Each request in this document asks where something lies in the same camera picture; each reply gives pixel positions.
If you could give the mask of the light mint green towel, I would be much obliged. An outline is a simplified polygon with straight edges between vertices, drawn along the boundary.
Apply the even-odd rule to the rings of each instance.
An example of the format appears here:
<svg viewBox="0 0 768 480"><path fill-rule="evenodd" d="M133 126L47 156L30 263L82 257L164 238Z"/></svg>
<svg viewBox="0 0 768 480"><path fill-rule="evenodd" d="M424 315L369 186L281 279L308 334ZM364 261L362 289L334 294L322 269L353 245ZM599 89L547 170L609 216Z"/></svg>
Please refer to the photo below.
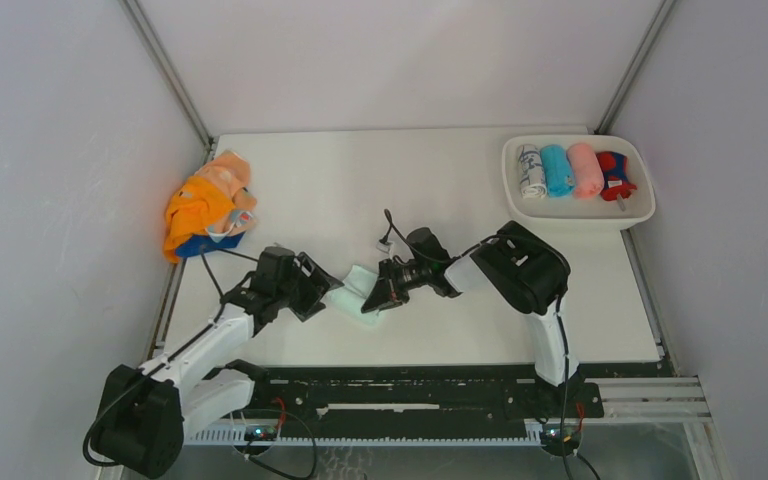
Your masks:
<svg viewBox="0 0 768 480"><path fill-rule="evenodd" d="M363 266L353 265L341 280L342 286L326 294L327 306L337 309L366 326L378 326L385 317L382 311L361 312L361 307L372 292L376 280L376 273Z"/></svg>

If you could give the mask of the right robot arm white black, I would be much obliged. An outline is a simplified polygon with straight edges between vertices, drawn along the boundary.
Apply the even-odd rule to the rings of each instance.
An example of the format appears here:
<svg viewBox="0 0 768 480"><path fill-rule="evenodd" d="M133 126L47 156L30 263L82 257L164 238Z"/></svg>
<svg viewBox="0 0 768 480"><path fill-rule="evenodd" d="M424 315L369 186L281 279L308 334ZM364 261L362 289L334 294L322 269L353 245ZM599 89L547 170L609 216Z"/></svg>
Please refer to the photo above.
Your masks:
<svg viewBox="0 0 768 480"><path fill-rule="evenodd" d="M576 405L578 393L570 380L578 360L571 353L562 318L571 267L556 248L515 221L457 256L450 255L428 227L403 235L390 223L388 232L404 242L413 258L392 255L379 262L378 277L361 313L400 307L409 301L411 290L424 286L455 298L490 285L526 320L535 372L544 382L537 391L539 406L549 415L562 416Z"/></svg>

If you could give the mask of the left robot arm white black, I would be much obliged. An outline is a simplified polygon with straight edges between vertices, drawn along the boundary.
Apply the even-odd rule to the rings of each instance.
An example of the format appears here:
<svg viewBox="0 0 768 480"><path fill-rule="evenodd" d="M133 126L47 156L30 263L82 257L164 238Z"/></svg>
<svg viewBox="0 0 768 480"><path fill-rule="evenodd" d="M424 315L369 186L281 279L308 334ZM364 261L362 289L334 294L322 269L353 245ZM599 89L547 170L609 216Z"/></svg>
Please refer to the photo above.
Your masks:
<svg viewBox="0 0 768 480"><path fill-rule="evenodd" d="M119 365L104 384L82 455L100 468L126 467L157 479L178 459L184 443L225 415L250 417L271 407L260 369L230 355L252 340L281 310L300 321L324 310L327 293L342 287L309 255L265 248L256 266L229 290L192 337L138 367Z"/></svg>

